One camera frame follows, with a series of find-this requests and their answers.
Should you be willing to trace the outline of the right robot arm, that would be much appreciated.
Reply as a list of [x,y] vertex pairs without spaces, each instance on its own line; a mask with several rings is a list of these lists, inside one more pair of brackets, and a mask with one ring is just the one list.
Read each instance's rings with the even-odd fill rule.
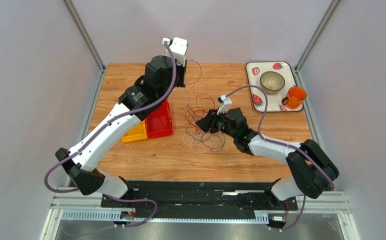
[[236,148],[251,156],[266,157],[287,165],[291,177],[275,180],[265,190],[272,201],[284,201],[296,196],[317,199],[323,192],[334,189],[339,170],[317,142],[286,142],[260,135],[249,128],[246,117],[239,108],[218,114],[211,109],[196,121],[206,133],[221,132],[233,138]]

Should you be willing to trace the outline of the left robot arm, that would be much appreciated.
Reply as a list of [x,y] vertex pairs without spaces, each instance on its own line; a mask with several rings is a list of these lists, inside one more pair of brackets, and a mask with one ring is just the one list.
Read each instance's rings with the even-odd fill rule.
[[185,87],[186,65],[186,57],[178,53],[155,56],[92,132],[70,149],[56,151],[57,160],[84,196],[101,193],[120,198],[128,192],[123,178],[100,170],[98,163],[125,133],[158,109],[174,87]]

